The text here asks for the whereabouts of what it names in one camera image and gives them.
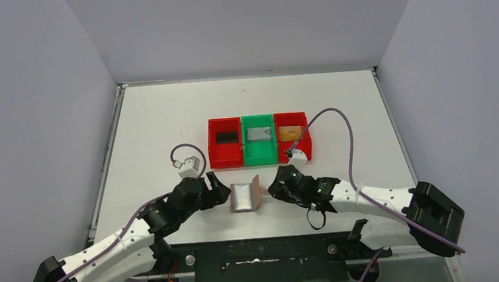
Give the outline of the tan leather card holder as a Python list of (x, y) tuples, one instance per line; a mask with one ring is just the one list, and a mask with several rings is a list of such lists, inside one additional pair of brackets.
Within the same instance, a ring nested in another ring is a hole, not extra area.
[(233, 213), (256, 212), (261, 205), (261, 198), (266, 193), (267, 190), (261, 185), (258, 174), (250, 182), (231, 184), (230, 211)]

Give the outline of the green plastic bin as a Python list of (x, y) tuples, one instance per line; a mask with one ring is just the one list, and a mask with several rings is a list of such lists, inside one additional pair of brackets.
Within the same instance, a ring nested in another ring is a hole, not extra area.
[[(246, 130), (248, 128), (264, 126), (271, 128), (273, 137), (270, 141), (248, 142), (246, 140)], [(252, 167), (256, 165), (265, 166), (277, 164), (277, 136), (275, 135), (273, 115), (243, 116), (241, 117), (241, 127), (244, 165)]]

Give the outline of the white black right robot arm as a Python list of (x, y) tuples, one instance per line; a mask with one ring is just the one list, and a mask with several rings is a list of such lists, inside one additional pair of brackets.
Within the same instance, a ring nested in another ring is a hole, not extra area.
[(435, 185), (419, 181), (415, 187), (356, 186), (335, 177), (311, 177), (295, 165), (279, 167), (268, 193), (280, 201), (322, 215), (356, 212), (377, 216), (355, 222), (350, 239), (372, 250), (418, 246), (441, 257), (463, 253), (458, 241), (464, 210)]

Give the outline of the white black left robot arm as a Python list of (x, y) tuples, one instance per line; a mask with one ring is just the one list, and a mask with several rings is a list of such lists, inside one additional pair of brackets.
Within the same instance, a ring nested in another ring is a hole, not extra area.
[(155, 269), (168, 272), (175, 254), (165, 237), (195, 212), (224, 204), (230, 192), (211, 171), (186, 177), (170, 193), (144, 203), (104, 240), (64, 259), (42, 261), (33, 282), (123, 282)]

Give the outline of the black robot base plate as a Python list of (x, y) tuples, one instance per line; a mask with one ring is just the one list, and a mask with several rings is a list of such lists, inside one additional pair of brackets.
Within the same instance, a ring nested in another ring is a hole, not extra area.
[(349, 232), (257, 240), (175, 244), (146, 275), (194, 277), (195, 282), (345, 281), (362, 271), (375, 250)]

